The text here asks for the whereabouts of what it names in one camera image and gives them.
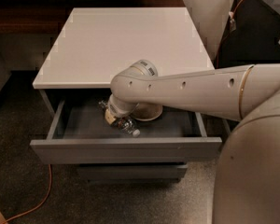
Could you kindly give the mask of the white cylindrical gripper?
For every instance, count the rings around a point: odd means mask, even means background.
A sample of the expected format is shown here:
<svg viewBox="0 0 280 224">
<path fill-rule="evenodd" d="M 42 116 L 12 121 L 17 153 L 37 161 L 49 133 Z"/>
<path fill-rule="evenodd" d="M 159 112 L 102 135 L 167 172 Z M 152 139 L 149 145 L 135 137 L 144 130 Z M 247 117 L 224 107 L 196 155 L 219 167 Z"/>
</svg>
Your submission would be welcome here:
<svg viewBox="0 0 280 224">
<path fill-rule="evenodd" d="M 105 120 L 109 125 L 112 125 L 117 118 L 130 115 L 138 104 L 123 102 L 114 94 L 111 94 L 107 106 L 108 108 L 105 110 Z"/>
</svg>

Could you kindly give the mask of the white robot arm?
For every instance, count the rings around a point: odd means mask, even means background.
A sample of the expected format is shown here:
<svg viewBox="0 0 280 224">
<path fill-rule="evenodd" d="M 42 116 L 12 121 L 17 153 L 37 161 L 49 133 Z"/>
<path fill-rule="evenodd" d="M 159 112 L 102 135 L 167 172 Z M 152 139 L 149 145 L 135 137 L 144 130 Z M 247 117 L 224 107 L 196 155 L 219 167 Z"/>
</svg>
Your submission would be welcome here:
<svg viewBox="0 0 280 224">
<path fill-rule="evenodd" d="M 140 103 L 237 121 L 217 162 L 213 224 L 280 224 L 280 63 L 160 77 L 147 61 L 113 77 L 112 115 Z"/>
</svg>

